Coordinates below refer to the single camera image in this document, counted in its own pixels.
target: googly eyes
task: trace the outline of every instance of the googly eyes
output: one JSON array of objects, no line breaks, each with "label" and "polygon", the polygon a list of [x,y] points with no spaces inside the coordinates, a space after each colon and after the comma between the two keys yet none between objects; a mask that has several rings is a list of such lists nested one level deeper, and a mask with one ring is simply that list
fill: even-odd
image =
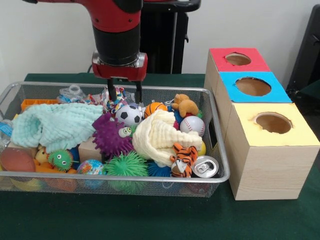
[{"label": "googly eyes", "polygon": [[124,128],[119,129],[118,133],[121,138],[125,138],[125,137],[129,137],[131,135],[131,132],[132,132],[131,128],[126,126]]}]

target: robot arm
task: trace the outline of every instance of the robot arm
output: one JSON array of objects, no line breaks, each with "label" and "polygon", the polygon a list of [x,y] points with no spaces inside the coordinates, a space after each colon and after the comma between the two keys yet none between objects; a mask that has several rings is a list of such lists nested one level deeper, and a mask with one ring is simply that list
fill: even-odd
[{"label": "robot arm", "polygon": [[142,101],[141,82],[148,58],[140,53],[140,16],[143,0],[24,0],[29,3],[78,3],[89,12],[97,51],[93,53],[95,76],[108,79],[108,90],[117,99],[113,78],[136,82],[136,102]]}]

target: table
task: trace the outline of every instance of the table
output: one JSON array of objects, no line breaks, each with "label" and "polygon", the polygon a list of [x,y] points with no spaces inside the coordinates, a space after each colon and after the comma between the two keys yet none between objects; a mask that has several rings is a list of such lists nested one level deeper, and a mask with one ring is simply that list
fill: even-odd
[{"label": "table", "polygon": [[[91,74],[26,81],[103,83]],[[144,85],[201,87],[204,75],[148,75]],[[297,200],[235,201],[228,182],[211,198],[0,193],[0,239],[320,239],[320,173]]]}]

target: light blue towel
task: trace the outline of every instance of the light blue towel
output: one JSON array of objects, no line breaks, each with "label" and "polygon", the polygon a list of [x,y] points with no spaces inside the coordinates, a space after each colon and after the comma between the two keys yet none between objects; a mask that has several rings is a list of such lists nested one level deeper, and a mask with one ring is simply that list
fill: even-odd
[{"label": "light blue towel", "polygon": [[11,141],[25,148],[41,144],[47,153],[71,149],[92,136],[92,124],[102,113],[101,105],[34,105],[13,120]]}]

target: red box top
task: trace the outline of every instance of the red box top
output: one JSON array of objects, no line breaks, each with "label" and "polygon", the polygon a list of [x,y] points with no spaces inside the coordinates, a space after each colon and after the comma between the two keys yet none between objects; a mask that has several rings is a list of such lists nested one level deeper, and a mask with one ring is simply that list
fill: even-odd
[{"label": "red box top", "polygon": [[211,48],[219,72],[271,72],[256,48]]}]

